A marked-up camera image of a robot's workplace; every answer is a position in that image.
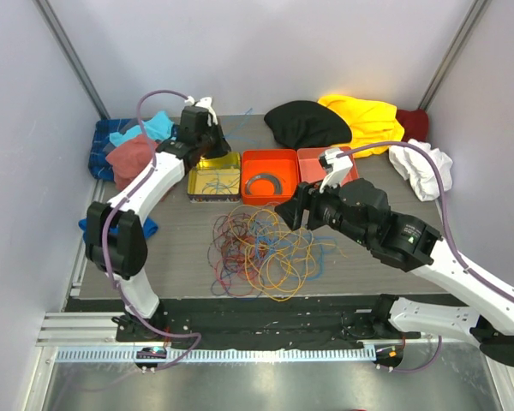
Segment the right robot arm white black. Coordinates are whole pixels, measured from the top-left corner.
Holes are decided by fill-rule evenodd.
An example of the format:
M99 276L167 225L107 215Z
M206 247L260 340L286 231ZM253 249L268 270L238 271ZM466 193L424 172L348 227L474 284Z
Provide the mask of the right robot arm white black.
M352 338L432 334L468 343L514 367L514 288L458 262L445 236L418 217L393 211L386 193L371 182L360 178L324 190L302 182L274 211L291 230L327 226L380 263L436 283L463 303L442 306L382 294L363 323L346 326Z

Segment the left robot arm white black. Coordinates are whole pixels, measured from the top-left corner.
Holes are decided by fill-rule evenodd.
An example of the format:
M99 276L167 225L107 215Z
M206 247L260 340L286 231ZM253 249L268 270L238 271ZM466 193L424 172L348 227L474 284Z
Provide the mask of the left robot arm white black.
M108 202L87 209L86 257L123 293L126 310L140 317L135 330L148 342L165 330L159 298L145 272L148 255L143 223L158 202L203 158L230 152L210 97L182 110L177 136L164 140L144 170Z

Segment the gold tin box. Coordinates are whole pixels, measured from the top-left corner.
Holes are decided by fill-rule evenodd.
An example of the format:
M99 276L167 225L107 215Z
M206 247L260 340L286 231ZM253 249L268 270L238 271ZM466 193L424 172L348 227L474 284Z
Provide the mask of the gold tin box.
M241 156L203 158L188 173L187 195L192 202L238 202L241 198Z

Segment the orange square tray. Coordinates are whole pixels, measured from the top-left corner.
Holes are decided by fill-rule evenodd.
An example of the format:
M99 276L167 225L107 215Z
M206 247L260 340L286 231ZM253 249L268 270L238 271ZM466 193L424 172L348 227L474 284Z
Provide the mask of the orange square tray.
M299 182L294 150L247 150L242 154L241 197L245 205L282 203L291 198Z

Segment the salmon pink cloth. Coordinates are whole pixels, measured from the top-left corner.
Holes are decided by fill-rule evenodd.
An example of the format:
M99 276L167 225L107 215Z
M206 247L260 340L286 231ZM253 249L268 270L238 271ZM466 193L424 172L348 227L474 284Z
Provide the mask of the salmon pink cloth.
M139 134L106 156L118 191L123 191L146 168L157 146L157 141L152 140L151 144L148 144L147 138Z

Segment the black cloth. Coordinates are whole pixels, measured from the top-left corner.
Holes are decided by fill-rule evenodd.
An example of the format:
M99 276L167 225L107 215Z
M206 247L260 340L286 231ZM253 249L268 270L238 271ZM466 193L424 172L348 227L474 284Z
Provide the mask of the black cloth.
M279 145L294 150L352 141L352 132L343 118L314 101L281 104L265 114L264 122Z

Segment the yellow cloth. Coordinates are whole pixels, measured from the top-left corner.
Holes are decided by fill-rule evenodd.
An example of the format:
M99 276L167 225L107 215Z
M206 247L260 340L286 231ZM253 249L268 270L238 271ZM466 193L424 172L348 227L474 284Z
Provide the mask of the yellow cloth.
M382 101L330 94L318 103L337 114L349 127L351 140L332 146L359 148L385 141L401 141L405 130L397 120L397 107Z

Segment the white cloth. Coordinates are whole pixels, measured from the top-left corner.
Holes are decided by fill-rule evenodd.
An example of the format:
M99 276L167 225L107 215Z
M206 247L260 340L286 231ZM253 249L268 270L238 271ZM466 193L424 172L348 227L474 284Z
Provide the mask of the white cloth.
M436 165L443 189L452 188L452 159L438 148L432 148L427 142L410 139L409 144L422 149ZM418 152L407 146L391 146L388 151L389 160L395 171L408 181L416 197L420 201L432 201L439 197L439 186L433 168Z

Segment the royal blue cloth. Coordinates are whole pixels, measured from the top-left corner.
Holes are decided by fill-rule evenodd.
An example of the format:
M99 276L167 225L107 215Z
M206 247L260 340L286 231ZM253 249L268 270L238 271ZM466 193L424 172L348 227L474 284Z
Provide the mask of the royal blue cloth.
M81 229L82 239L85 241L87 236L87 220L85 218L81 219L78 222L78 227ZM148 217L142 225L142 231L144 238L148 240L158 232L158 225L150 217Z

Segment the blue plaid cloth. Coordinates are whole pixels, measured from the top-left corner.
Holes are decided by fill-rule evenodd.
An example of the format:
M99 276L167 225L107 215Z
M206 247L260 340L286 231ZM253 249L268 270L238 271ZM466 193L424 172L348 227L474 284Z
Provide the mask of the blue plaid cloth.
M131 120L105 119L96 123L88 160L88 169L96 180L114 181L111 165L105 159L116 148L110 143L109 136L111 132L119 131Z

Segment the dark red cloth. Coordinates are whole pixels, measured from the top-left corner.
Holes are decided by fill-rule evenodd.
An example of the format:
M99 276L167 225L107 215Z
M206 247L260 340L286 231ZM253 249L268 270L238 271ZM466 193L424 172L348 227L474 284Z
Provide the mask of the dark red cloth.
M402 126L402 141L409 142L416 140L419 142L427 142L429 131L429 117L425 110L397 110L396 119Z

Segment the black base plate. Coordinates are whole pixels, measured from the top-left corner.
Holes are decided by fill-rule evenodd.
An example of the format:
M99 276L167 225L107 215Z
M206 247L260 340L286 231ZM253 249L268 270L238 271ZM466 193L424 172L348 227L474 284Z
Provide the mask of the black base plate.
M200 350L312 350L360 348L369 340L397 340L400 332L380 325L371 311L377 295L266 298L163 299L164 336L124 318L119 300L71 298L69 313L110 313L118 342L168 342L186 349L201 335Z

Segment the left aluminium frame post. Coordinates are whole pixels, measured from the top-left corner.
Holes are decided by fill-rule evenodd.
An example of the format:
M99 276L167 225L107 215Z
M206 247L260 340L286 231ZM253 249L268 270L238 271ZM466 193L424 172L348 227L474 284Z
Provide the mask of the left aluminium frame post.
M56 11L53 9L51 2L48 0L34 0L33 3L46 26L48 26L51 31L53 38L56 40L83 91L88 96L93 108L97 111L99 118L110 119L111 116L105 107L104 101L99 96L97 88L93 84L89 73L65 31L62 22L60 22Z

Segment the aluminium frame post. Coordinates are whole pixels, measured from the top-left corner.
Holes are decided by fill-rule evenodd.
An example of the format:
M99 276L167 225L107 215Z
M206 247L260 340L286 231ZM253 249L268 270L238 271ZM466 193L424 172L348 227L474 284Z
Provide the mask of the aluminium frame post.
M491 0L474 0L471 3L468 12L464 16L462 23L442 57L439 66L428 83L427 89L418 105L419 109L424 111L429 109L440 87L447 79L450 71L454 68L457 59L461 56L464 47L468 43L474 30L479 25L484 14L486 14L491 3Z
M46 26L48 26L51 31L53 38L56 40L83 91L88 96L93 108L97 111L99 118L110 119L111 116L105 107L104 101L99 96L97 88L93 84L89 73L65 31L62 22L60 22L56 11L53 9L51 2L48 0L34 0L33 3Z

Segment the aluminium rail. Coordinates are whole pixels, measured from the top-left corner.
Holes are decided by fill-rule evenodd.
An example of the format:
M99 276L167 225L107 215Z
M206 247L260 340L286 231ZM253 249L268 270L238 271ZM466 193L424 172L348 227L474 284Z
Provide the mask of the aluminium rail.
M116 341L117 325L113 313L47 313L36 344L45 346L89 346Z

